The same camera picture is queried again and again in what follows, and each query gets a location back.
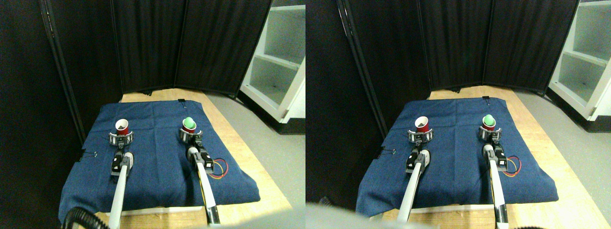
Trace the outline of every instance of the blue cloth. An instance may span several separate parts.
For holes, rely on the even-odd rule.
[[[108,143],[108,133],[121,118],[129,121],[134,141],[126,152],[134,154],[134,165],[125,187],[123,210],[155,207],[202,206],[197,168],[186,158],[186,145],[178,138],[182,120],[191,117],[197,123],[196,132],[203,131],[203,146],[213,159],[223,158],[229,172],[220,180],[208,178],[218,205],[257,202],[260,200],[256,182],[244,173],[212,128],[202,104],[156,101],[114,103],[104,105],[83,148],[97,151],[97,157],[82,158],[70,171],[62,190],[59,220],[75,206],[93,213],[110,212],[116,188],[111,162],[117,147]],[[221,170],[215,165],[214,173]]]
[[[488,166],[481,155],[484,142],[477,136],[486,114],[491,114],[497,121],[496,127],[503,129],[500,143],[505,155],[517,156],[522,161],[521,171],[513,178],[499,172],[505,201],[558,200],[554,181],[539,168],[516,129],[505,101],[491,98],[489,102],[490,106],[482,98],[465,98],[407,103],[382,144],[386,149],[396,149],[397,153],[373,160],[360,182],[356,211],[374,216],[401,207],[410,177],[405,172],[405,161],[414,146],[408,140],[408,129],[415,131],[414,122],[420,116],[428,117],[434,136],[425,147],[431,152],[431,160],[420,177],[414,208],[492,204]],[[512,163],[508,170],[515,170]]]

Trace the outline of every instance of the red cup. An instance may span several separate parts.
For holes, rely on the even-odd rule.
[[[484,122],[484,118],[486,118],[485,116],[483,118],[481,118],[481,127],[484,127],[484,129],[487,129],[489,131],[494,131],[494,127],[496,126],[496,120],[494,121],[494,125],[492,126],[488,126],[486,125],[486,123]]]
[[[185,120],[183,119],[183,130],[189,132],[189,133],[194,133],[195,132],[195,128],[197,128],[197,123],[195,123],[195,126],[193,126],[193,129],[189,129],[185,126]]]
[[[417,132],[427,132],[428,131],[428,118],[424,116],[417,118],[414,125],[416,126]]]
[[[117,123],[115,123],[115,129],[117,129],[117,135],[127,135],[128,133],[130,133],[130,131],[127,130],[127,126],[129,124],[130,123],[124,118],[117,121]]]

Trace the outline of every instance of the electrical wire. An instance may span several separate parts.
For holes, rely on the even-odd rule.
[[[223,166],[221,166],[217,161],[222,161],[225,163],[225,170],[223,170]],[[215,159],[214,163],[219,165],[219,167],[221,168],[221,174],[208,174],[208,175],[214,179],[220,180],[221,178],[225,177],[227,172],[229,172],[229,163],[227,163],[227,161],[225,161],[225,159],[222,159],[222,158]]]
[[[513,160],[511,160],[511,158],[516,158],[518,160],[519,166],[516,166],[516,163]],[[510,156],[509,158],[507,158],[507,161],[510,161],[513,164],[513,166],[516,168],[516,170],[515,170],[515,172],[506,172],[506,171],[503,171],[503,173],[506,176],[508,176],[508,177],[516,176],[520,172],[520,170],[522,170],[522,161],[517,156]]]

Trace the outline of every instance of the folding screen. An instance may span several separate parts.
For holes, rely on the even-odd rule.
[[[492,0],[420,5],[431,89],[481,85]]]
[[[544,92],[578,3],[495,1],[484,84]]]
[[[334,1],[307,5],[305,199],[354,209],[381,131]]]
[[[53,1],[54,36],[59,39],[67,76],[85,134],[102,105],[123,96],[110,1]]]
[[[113,7],[123,93],[174,87],[185,0],[113,1]]]
[[[408,101],[431,93],[426,72],[418,4],[415,1],[343,1],[352,20],[350,31],[364,56],[365,77],[371,82],[384,135]]]
[[[188,1],[174,86],[237,95],[270,4]]]
[[[0,227],[52,228],[81,146],[37,1],[0,1]]]

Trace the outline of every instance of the yellow wire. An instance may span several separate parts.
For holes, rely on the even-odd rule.
[[[516,171],[518,171],[518,167],[516,166],[516,163],[515,163],[515,162],[513,162],[513,161],[512,161],[511,159],[509,159],[509,158],[507,158],[507,161],[511,161],[511,163],[513,164],[513,166],[516,168]],[[514,175],[507,175],[507,173],[503,173],[503,174],[505,174],[505,176],[508,176],[508,177],[514,177],[514,176],[516,176],[516,175],[517,175],[517,174],[514,174]]]
[[[218,162],[216,162],[216,161],[215,161],[214,163],[215,163],[215,164],[217,164],[217,165],[219,165],[219,167],[221,168],[221,175],[222,175],[223,173],[225,173],[225,170],[223,170],[223,166],[221,166],[221,165],[220,165]],[[210,176],[210,177],[212,177],[212,178],[214,178],[214,179],[217,179],[217,180],[220,180],[220,179],[221,179],[221,178],[216,178],[216,177],[213,177],[213,176],[211,176],[210,174],[208,174],[208,176]]]

